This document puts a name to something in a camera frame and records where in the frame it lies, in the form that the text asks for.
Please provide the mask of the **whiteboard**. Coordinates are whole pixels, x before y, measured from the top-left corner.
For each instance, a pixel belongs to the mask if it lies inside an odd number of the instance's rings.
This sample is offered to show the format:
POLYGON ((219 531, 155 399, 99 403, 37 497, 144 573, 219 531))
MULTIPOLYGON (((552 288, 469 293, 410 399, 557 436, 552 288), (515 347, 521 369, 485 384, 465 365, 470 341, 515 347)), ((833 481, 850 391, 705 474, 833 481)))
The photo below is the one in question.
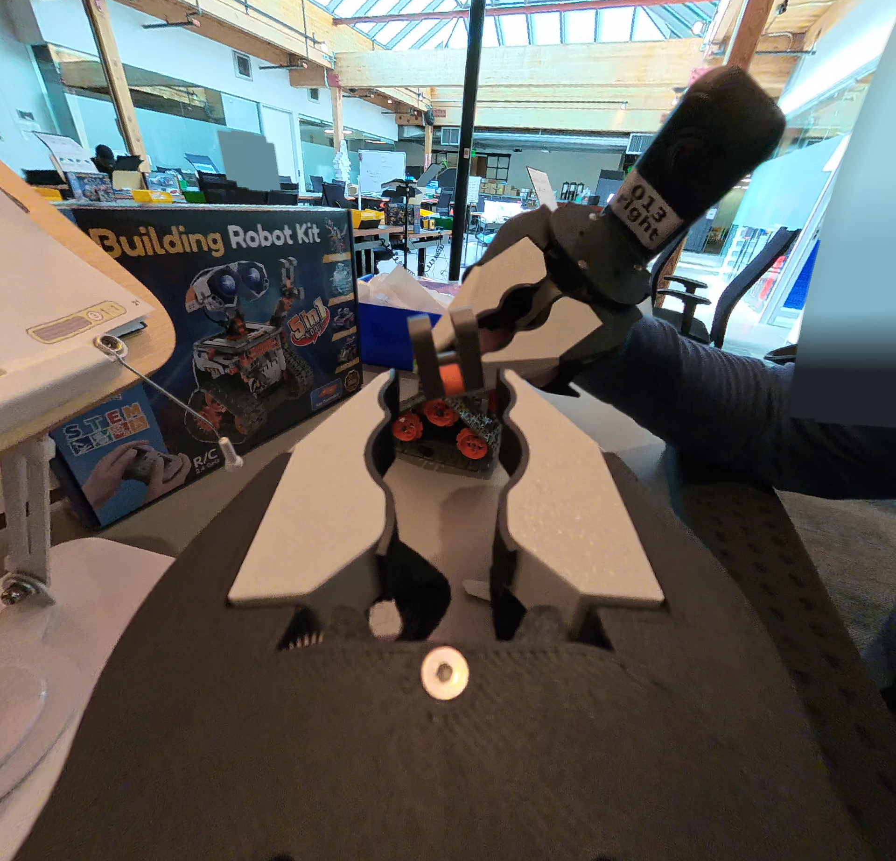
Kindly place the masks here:
POLYGON ((401 151, 362 149, 358 159, 358 188, 363 196, 381 196, 384 185, 403 181, 407 175, 407 156, 401 151))

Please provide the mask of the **white crumpled paper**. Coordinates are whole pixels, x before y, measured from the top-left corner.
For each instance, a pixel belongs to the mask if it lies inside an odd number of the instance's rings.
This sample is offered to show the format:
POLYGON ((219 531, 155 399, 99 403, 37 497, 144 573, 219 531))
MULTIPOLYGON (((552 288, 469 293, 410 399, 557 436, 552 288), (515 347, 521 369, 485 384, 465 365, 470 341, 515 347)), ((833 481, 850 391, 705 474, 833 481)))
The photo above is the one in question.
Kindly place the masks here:
POLYGON ((365 304, 440 316, 454 302, 454 292, 449 291, 454 287, 421 282, 409 270, 397 267, 359 279, 357 297, 365 304))

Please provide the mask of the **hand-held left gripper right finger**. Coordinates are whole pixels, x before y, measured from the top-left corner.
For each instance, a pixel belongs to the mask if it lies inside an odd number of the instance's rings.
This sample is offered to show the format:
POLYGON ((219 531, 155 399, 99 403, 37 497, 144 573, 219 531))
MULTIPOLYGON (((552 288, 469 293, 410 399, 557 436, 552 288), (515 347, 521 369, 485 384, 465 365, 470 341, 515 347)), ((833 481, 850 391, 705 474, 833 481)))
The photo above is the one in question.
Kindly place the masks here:
POLYGON ((666 598, 597 441, 510 370, 496 387, 499 461, 496 635, 552 610, 577 638, 599 607, 655 610, 666 598))

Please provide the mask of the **long wooden workbench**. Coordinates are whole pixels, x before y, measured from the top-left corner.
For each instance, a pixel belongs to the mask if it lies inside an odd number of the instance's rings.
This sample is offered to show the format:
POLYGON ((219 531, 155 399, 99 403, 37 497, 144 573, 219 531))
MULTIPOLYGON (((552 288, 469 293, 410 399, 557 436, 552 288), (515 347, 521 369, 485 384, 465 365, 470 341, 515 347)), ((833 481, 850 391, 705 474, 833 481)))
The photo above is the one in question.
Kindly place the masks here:
POLYGON ((417 257, 417 276, 427 273, 427 254, 430 249, 449 249, 451 243, 449 230, 423 230, 409 232, 404 227, 382 226, 378 228, 355 228, 353 242, 355 252, 356 276, 362 278, 378 273, 379 259, 377 254, 399 251, 403 266, 409 268, 409 256, 417 257))

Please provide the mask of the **blue plastic bin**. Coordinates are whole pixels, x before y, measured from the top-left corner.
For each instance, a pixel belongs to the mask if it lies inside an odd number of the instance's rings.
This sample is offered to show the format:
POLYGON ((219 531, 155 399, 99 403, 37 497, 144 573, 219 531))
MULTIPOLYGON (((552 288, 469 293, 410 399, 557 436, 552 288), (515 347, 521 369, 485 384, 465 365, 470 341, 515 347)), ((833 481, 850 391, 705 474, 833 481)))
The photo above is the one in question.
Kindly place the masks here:
MULTIPOLYGON (((421 282, 443 283, 422 278, 421 282)), ((449 291, 456 295, 458 285, 449 291)), ((418 313, 416 311, 394 310, 358 301, 357 318, 361 345, 361 359, 366 365, 411 371, 413 368, 413 352, 409 341, 407 320, 409 317, 424 314, 433 324, 443 316, 418 313)))

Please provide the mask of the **black ceiling pole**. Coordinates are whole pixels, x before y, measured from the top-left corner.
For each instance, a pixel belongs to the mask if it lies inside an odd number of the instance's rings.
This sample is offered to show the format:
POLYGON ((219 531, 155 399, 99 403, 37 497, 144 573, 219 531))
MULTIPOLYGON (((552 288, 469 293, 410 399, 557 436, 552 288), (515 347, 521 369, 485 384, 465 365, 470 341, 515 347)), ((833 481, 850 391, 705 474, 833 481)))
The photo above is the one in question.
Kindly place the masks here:
POLYGON ((468 212, 469 170, 472 159, 473 133, 482 40, 487 0, 471 0, 468 23, 468 47, 465 61, 462 124, 459 142, 457 174, 454 187, 453 229, 450 245, 448 276, 451 282, 461 278, 462 254, 465 248, 468 212))

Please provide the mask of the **grey tracked toy robot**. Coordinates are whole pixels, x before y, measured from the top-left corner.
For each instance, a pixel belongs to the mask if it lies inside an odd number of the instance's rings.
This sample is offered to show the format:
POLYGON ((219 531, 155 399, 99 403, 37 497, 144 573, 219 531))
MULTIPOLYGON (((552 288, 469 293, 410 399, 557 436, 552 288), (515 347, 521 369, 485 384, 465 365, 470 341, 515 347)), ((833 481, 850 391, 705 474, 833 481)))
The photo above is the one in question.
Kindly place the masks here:
POLYGON ((494 393, 402 400, 391 422, 396 457, 434 471, 490 476, 502 440, 496 403, 494 393))

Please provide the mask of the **person's right forearm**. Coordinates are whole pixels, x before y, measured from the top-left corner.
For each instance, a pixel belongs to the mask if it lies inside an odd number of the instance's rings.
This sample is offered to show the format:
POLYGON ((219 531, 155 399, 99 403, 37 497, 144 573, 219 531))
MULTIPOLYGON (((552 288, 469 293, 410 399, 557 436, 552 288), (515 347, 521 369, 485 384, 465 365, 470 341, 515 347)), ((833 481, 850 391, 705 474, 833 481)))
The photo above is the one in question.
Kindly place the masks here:
POLYGON ((792 416, 797 365, 702 346, 642 318, 575 383, 666 444, 779 491, 893 501, 894 429, 792 416))

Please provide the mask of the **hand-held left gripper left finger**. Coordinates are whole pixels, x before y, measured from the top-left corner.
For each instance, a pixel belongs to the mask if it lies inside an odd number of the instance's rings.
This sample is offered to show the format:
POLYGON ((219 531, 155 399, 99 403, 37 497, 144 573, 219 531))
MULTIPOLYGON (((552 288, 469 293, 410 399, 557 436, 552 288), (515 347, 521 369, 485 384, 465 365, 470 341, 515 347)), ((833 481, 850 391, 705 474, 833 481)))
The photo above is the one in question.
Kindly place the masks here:
POLYGON ((395 370, 386 370, 297 442, 236 575, 236 607, 368 608, 396 530, 384 476, 394 461, 395 370))

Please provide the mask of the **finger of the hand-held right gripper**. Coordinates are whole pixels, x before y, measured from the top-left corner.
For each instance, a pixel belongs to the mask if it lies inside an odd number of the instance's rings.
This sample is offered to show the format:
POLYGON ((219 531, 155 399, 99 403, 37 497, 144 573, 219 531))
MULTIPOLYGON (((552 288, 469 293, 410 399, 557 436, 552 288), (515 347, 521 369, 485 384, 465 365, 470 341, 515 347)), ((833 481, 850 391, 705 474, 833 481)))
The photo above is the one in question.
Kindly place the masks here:
POLYGON ((603 320, 591 306, 561 297, 550 307, 543 324, 518 330, 503 347, 483 353, 484 384, 497 385, 499 375, 505 371, 526 381, 557 374, 564 354, 603 327, 603 320))
POLYGON ((552 282, 543 251, 530 239, 516 241, 466 273, 447 312, 433 326, 434 351, 462 347, 462 327, 472 329, 475 351, 501 357, 551 357, 542 336, 552 307, 552 282))

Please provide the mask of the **black office chair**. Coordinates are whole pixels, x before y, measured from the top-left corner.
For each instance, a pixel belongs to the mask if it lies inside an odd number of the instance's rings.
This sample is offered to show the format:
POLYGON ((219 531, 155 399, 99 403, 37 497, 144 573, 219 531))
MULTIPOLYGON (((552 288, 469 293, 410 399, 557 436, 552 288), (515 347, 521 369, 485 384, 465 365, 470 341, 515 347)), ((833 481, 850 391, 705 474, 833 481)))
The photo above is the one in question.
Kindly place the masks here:
POLYGON ((688 234, 663 250, 652 265, 651 309, 654 317, 673 326, 679 335, 702 345, 709 345, 709 329, 696 317, 698 307, 710 303, 700 291, 708 285, 700 280, 681 276, 678 261, 685 249, 688 234))
POLYGON ((770 351, 768 343, 764 346, 759 343, 762 338, 753 338, 756 324, 748 325, 746 338, 738 338, 731 319, 736 307, 751 298, 760 302, 760 310, 764 309, 770 294, 766 285, 774 286, 801 234, 800 229, 778 228, 764 247, 732 278, 716 303, 710 328, 711 346, 757 360, 770 351))

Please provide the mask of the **grey orange brick assembly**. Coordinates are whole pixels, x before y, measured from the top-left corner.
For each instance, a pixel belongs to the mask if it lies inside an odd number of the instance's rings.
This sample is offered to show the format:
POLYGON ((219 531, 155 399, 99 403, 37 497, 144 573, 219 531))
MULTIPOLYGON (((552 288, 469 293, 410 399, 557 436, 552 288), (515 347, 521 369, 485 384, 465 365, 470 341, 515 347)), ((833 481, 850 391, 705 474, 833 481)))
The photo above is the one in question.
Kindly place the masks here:
POLYGON ((426 400, 486 390, 478 326, 470 308, 449 310, 435 324, 424 314, 412 316, 407 326, 420 392, 426 400))

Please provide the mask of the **dark blue robot kit box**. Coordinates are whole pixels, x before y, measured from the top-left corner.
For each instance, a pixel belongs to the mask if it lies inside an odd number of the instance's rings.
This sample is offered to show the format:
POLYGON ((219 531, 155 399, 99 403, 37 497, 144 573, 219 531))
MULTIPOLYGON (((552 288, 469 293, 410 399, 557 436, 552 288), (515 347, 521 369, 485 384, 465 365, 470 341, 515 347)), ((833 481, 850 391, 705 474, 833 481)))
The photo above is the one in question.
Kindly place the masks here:
POLYGON ((148 288, 175 348, 51 436, 75 516, 103 529, 225 469, 363 384, 350 213, 319 206, 65 205, 148 288))

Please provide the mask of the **white instruction booklet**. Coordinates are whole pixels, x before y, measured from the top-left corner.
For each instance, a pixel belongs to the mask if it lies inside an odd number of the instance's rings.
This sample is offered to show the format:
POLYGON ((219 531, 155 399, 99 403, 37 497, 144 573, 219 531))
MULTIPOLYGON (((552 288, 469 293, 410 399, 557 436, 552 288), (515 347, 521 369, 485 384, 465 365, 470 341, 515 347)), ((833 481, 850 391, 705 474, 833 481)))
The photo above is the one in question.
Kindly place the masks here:
POLYGON ((85 377, 106 363, 96 338, 124 334, 153 311, 52 238, 2 191, 2 393, 85 377))

